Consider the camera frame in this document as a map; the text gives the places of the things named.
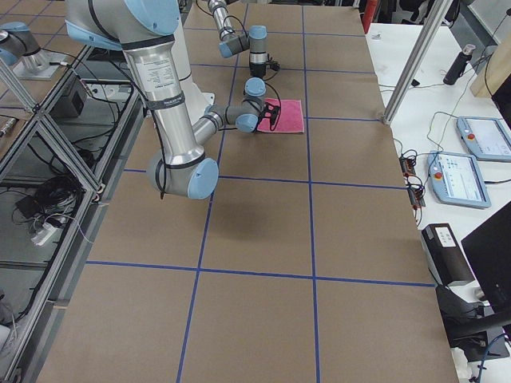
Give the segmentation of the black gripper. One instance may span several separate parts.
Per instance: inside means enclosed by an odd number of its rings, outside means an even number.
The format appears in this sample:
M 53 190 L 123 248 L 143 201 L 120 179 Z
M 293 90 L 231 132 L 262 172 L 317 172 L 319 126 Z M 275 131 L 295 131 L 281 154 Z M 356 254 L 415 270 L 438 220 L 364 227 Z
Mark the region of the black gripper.
M 281 106 L 265 102 L 263 110 L 259 115 L 259 130 L 260 131 L 275 131 L 279 123 Z
M 266 61 L 264 63 L 249 63 L 250 74 L 252 77 L 265 78 L 267 70 L 279 72 L 279 63 L 277 61 Z

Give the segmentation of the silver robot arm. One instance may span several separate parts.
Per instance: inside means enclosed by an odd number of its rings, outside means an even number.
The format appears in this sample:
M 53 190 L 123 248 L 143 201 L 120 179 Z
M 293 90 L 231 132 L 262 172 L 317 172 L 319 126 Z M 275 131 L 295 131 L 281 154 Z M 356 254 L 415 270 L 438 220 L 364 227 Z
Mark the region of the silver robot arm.
M 176 1 L 68 1 L 65 18 L 68 35 L 84 45 L 121 51 L 146 107 L 151 112 L 160 141 L 148 169 L 152 185 L 162 195 L 206 199 L 215 190 L 219 168 L 207 157 L 204 143 L 223 126 L 254 132 L 263 119 L 267 67 L 267 29 L 251 26 L 238 34 L 230 23 L 228 2 L 210 1 L 220 35 L 222 57 L 249 52 L 251 76 L 240 105 L 205 104 L 197 121 L 186 105 L 187 92 L 178 74 L 174 45 L 182 30 Z
M 248 66 L 251 76 L 263 80 L 271 79 L 271 76 L 267 77 L 268 69 L 274 73 L 280 71 L 280 63 L 274 60 L 267 51 L 266 26 L 255 25 L 247 30 L 244 23 L 228 11 L 228 5 L 234 1 L 211 0 L 206 3 L 208 11 L 196 1 L 197 6 L 210 15 L 216 24 L 221 57 L 230 58 L 248 51 Z

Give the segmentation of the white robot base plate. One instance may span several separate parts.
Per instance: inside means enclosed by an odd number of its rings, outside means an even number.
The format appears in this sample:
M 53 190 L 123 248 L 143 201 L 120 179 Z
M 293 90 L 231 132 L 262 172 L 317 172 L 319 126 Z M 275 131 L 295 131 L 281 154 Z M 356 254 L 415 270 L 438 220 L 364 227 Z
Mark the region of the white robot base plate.
M 208 106 L 213 105 L 216 99 L 214 93 L 191 91 L 185 94 L 185 103 L 191 125 L 194 125 L 205 113 Z

